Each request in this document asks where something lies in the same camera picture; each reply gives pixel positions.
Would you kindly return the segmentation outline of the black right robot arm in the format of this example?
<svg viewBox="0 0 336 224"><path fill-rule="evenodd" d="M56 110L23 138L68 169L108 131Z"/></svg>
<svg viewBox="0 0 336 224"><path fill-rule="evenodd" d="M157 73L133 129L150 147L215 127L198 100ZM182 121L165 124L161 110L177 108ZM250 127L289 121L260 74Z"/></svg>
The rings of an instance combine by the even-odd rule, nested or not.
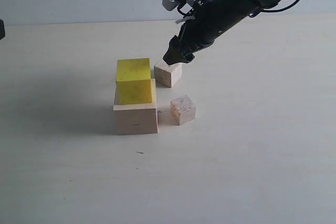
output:
<svg viewBox="0 0 336 224"><path fill-rule="evenodd" d="M168 65L191 62L195 52L211 46L244 18L274 13L280 1L283 0L162 0L168 11L181 9L186 4L191 7L182 14L180 32L170 40L163 60Z"/></svg>

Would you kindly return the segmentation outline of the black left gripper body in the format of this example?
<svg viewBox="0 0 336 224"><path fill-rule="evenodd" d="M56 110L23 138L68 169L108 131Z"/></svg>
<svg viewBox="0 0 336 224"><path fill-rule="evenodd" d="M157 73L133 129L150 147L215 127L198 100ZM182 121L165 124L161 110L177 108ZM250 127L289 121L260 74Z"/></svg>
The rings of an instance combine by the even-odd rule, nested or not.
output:
<svg viewBox="0 0 336 224"><path fill-rule="evenodd" d="M0 19L0 40L5 37L5 24L2 19Z"/></svg>

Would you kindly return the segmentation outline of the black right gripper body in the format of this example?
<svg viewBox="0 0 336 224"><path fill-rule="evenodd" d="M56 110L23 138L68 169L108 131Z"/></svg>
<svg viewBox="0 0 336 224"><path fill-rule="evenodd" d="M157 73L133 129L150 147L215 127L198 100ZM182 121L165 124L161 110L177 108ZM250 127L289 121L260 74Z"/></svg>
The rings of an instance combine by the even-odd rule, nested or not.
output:
<svg viewBox="0 0 336 224"><path fill-rule="evenodd" d="M199 51L252 12L252 0L212 0L185 23L178 37L180 51Z"/></svg>

